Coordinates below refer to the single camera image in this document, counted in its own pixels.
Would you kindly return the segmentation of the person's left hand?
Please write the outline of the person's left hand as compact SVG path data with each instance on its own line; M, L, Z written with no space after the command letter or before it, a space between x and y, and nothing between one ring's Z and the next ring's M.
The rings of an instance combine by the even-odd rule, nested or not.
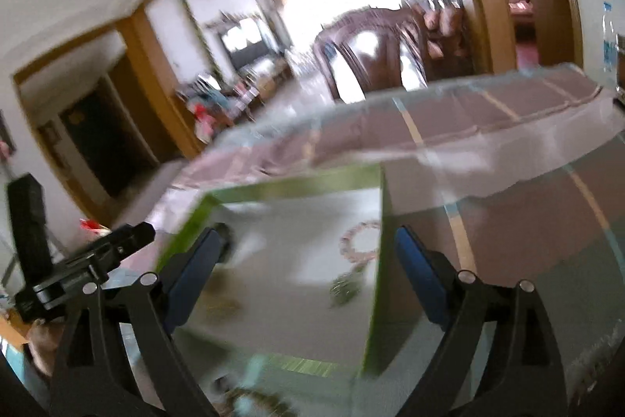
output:
M64 334L64 324L34 321L27 339L32 364L40 375L51 379L61 339Z

